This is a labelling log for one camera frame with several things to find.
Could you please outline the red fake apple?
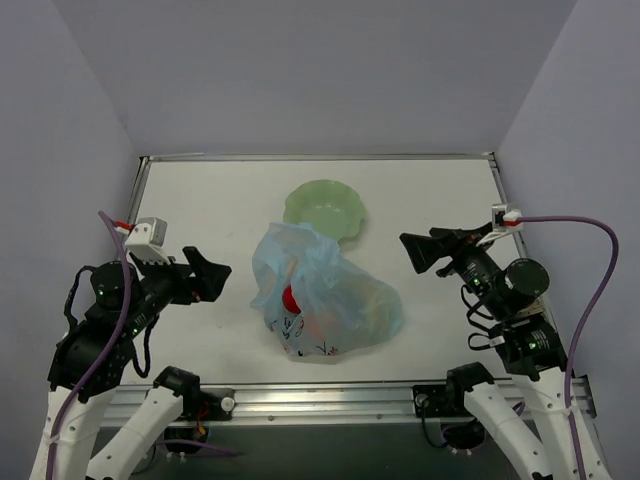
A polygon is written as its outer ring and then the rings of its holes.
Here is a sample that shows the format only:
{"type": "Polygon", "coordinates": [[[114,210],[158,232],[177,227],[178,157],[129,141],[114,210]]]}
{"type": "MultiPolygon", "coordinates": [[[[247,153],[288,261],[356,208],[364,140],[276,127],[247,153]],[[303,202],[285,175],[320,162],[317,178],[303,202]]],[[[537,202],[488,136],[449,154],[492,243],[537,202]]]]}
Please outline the red fake apple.
{"type": "Polygon", "coordinates": [[[283,308],[286,312],[295,316],[301,314],[301,309],[294,298],[293,290],[290,285],[288,285],[283,290],[281,300],[282,300],[283,308]]]}

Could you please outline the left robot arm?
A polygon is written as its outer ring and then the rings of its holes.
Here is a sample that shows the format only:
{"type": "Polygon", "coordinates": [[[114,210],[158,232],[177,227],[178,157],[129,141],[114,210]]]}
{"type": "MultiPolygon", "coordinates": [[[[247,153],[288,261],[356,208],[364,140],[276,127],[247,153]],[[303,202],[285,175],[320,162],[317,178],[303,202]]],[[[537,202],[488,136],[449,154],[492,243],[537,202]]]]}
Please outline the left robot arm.
{"type": "Polygon", "coordinates": [[[149,338],[169,305],[213,303],[232,273],[195,247],[186,261],[146,263],[135,255],[89,267],[94,304],[70,320],[57,344],[47,381],[48,410],[33,479],[126,479],[175,420],[227,415],[231,398],[201,388],[198,375],[167,366],[134,414],[100,450],[94,445],[126,367],[136,362],[136,337],[149,338]]]}

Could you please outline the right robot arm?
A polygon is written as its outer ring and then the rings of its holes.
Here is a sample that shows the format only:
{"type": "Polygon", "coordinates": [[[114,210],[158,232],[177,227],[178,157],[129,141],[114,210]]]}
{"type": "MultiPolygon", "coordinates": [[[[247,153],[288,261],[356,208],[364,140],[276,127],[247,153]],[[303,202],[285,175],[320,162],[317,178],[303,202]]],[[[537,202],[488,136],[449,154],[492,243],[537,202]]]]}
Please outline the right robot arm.
{"type": "Polygon", "coordinates": [[[476,296],[468,317],[487,310],[494,326],[477,324],[475,333],[486,339],[484,349],[501,359],[535,426],[526,425],[479,362],[448,371],[445,403],[478,421],[522,479],[608,479],[611,474],[574,397],[575,350],[563,348],[543,314],[528,310],[549,287],[547,271],[529,258],[500,268],[488,253],[497,239],[523,225],[507,220],[473,230],[433,228],[426,236],[400,236],[417,273],[448,259],[436,274],[457,274],[462,289],[476,296]]]}

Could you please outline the light blue plastic bag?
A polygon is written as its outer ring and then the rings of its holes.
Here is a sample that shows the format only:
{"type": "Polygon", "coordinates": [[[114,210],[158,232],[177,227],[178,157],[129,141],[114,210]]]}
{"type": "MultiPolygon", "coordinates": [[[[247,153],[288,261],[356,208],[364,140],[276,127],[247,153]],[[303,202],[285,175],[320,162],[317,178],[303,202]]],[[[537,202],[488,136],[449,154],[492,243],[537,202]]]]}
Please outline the light blue plastic bag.
{"type": "Polygon", "coordinates": [[[250,307],[296,359],[374,347],[392,340],[403,326],[397,291],[347,260],[338,242],[308,224],[270,224],[251,266],[257,294],[250,307]],[[300,315],[283,308],[288,285],[300,315]]]}

